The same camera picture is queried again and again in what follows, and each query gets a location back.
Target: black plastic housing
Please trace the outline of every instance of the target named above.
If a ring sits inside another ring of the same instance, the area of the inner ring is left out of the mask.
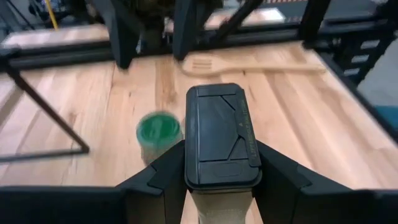
[[[193,190],[252,188],[261,162],[244,90],[195,86],[187,93],[185,181]]]

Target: wooden tabletop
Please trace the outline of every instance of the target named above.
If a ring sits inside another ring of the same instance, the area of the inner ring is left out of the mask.
[[[105,39],[104,27],[10,36],[4,44]],[[214,50],[226,60],[319,63],[299,42]],[[144,168],[136,125],[167,110],[182,124],[185,94],[194,85],[237,83],[245,89],[256,139],[353,189],[398,188],[398,147],[331,72],[235,72],[184,75],[171,55],[134,59],[128,71],[114,62],[23,72],[29,83],[90,145],[87,156],[0,165],[1,185],[116,185]],[[13,82],[0,77],[0,102]],[[0,126],[0,154],[75,147],[28,97],[20,95]],[[197,223],[188,195],[182,223]],[[252,206],[247,223],[261,223]]]

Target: slotted wooden spatula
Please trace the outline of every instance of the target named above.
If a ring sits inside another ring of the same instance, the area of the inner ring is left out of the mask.
[[[275,72],[324,72],[321,65],[299,63],[247,63],[229,62],[210,54],[189,55],[182,63],[182,70],[187,75],[212,76],[224,72],[270,70]]]

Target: yellow cable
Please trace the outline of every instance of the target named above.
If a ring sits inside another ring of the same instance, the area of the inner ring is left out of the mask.
[[[45,4],[47,5],[47,10],[49,11],[52,25],[54,26],[54,29],[57,30],[58,24],[57,24],[57,20],[55,19],[54,12],[52,11],[50,0],[45,0]]]

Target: green container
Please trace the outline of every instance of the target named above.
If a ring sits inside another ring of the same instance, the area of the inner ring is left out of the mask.
[[[180,123],[170,113],[154,112],[143,117],[137,125],[137,139],[145,165],[183,139]]]

